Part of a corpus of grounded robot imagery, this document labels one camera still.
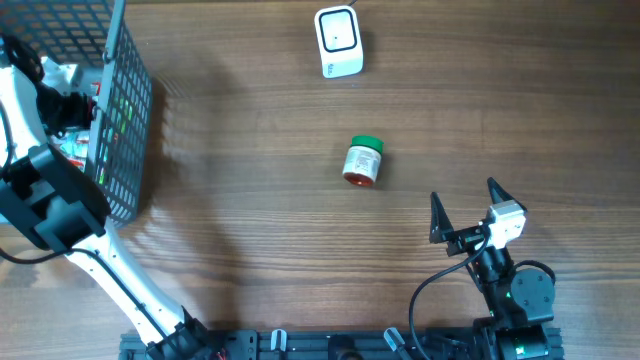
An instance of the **medicine bottle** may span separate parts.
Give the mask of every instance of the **medicine bottle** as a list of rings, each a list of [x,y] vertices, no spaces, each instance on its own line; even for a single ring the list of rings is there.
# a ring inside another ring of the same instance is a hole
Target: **medicine bottle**
[[[354,136],[342,168],[342,176],[354,185],[373,186],[378,177],[383,145],[380,139],[373,136]]]

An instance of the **wire basket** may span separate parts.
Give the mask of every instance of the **wire basket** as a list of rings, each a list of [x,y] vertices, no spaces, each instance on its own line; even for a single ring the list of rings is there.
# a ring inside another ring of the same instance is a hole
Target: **wire basket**
[[[125,0],[2,0],[0,31],[58,64],[82,65],[74,85],[100,82],[85,174],[118,227],[138,211],[151,112],[151,79],[124,22]]]

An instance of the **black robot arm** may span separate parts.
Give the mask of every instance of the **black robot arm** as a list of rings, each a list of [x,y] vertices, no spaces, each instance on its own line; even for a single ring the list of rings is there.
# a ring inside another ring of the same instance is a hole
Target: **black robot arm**
[[[490,317],[476,319],[472,329],[453,333],[452,329],[427,329],[425,348],[441,350],[447,345],[451,350],[447,357],[464,348],[474,359],[561,359],[559,330],[542,327],[554,317],[555,274],[533,260],[514,264],[506,244],[520,236],[527,209],[493,178],[487,183],[493,203],[487,216],[461,230],[454,230],[438,194],[432,193],[429,241],[446,242],[449,256],[474,257],[467,270],[484,296]],[[465,340],[458,341],[452,334]],[[455,341],[462,345],[452,346]]]

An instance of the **green cap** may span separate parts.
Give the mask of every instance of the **green cap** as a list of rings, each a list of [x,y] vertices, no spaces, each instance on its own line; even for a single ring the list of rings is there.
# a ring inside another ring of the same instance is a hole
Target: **green cap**
[[[365,146],[371,148],[382,155],[382,140],[368,135],[357,135],[351,139],[351,146]]]

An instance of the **bottle label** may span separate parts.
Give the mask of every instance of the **bottle label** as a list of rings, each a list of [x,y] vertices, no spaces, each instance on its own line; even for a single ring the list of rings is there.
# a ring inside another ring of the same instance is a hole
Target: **bottle label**
[[[365,146],[352,146],[347,153],[342,174],[360,174],[376,181],[381,159],[380,153],[373,149]]]

